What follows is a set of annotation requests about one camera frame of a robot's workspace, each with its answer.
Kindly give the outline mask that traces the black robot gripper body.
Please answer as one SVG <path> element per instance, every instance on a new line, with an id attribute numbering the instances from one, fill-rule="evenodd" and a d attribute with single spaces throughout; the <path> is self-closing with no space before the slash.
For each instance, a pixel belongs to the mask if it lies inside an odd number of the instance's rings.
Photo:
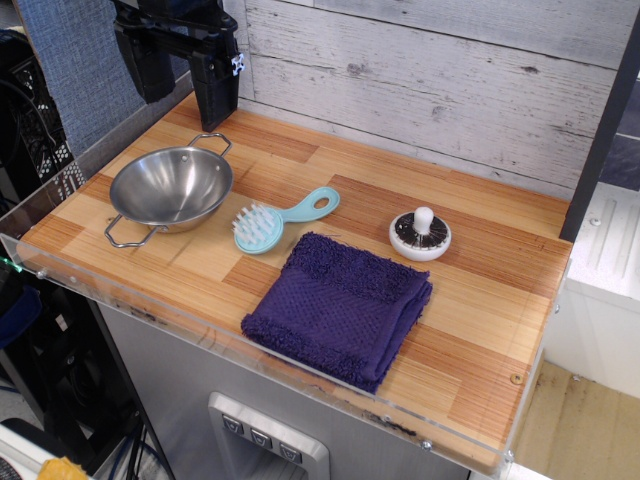
<path id="1" fill-rule="evenodd" d="M 205 41 L 222 41 L 236 48 L 236 20 L 222 1 L 113 1 L 115 24 L 127 34 L 142 38 L 176 37 L 186 47 Z"/>

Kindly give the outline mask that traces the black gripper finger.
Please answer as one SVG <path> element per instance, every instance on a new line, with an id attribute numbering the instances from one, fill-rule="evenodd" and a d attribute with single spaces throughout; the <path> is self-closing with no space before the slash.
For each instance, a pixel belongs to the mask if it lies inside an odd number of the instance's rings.
<path id="1" fill-rule="evenodd" d="M 117 45 L 138 94 L 146 104 L 173 92 L 175 76 L 170 56 L 157 44 L 153 31 L 114 24 Z"/>
<path id="2" fill-rule="evenodd" d="M 212 34 L 198 42 L 189 58 L 202 129 L 212 132 L 236 109 L 239 75 L 232 60 L 238 55 L 231 34 Z"/>

